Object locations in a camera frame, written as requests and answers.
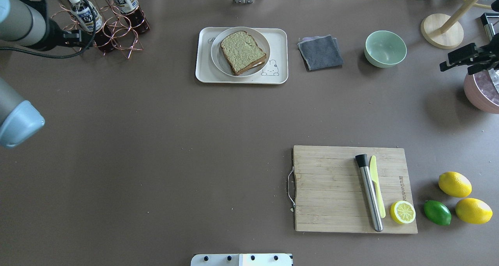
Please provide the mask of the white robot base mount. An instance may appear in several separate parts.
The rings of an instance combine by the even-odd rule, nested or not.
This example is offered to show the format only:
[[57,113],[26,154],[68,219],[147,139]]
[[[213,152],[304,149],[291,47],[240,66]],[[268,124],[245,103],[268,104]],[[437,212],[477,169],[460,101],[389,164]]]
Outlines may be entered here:
[[292,254],[198,254],[191,259],[191,266],[292,266]]

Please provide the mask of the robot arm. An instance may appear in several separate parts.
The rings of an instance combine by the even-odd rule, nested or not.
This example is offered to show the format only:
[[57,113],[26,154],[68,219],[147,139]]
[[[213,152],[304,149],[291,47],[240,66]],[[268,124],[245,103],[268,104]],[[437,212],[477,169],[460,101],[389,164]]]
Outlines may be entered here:
[[[29,55],[45,55],[57,46],[89,48],[95,33],[82,30],[62,30],[47,12],[46,0],[1,0],[1,40],[20,48],[2,47],[2,51],[17,51]],[[45,119],[31,102],[18,94],[5,80],[0,81],[0,142],[14,148],[37,133]]]

